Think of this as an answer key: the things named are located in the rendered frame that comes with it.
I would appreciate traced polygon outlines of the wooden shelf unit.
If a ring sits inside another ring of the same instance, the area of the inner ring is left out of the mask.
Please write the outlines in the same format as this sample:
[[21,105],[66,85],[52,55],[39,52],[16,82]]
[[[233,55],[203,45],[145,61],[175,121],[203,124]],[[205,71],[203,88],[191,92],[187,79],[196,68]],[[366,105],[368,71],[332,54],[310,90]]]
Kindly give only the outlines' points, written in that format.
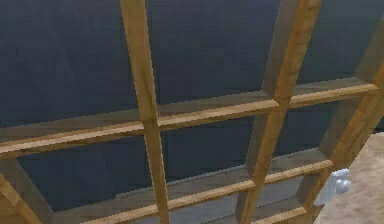
[[0,224],[313,224],[384,117],[384,0],[0,0]]

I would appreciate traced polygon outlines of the small white round-knobbed object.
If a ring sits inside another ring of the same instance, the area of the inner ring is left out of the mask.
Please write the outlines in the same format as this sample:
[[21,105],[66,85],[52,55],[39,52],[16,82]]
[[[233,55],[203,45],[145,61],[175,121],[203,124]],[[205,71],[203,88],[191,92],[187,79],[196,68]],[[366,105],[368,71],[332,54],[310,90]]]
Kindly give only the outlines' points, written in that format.
[[352,182],[348,179],[348,175],[348,168],[332,172],[314,201],[314,205],[325,205],[330,202],[335,195],[347,193],[352,186]]

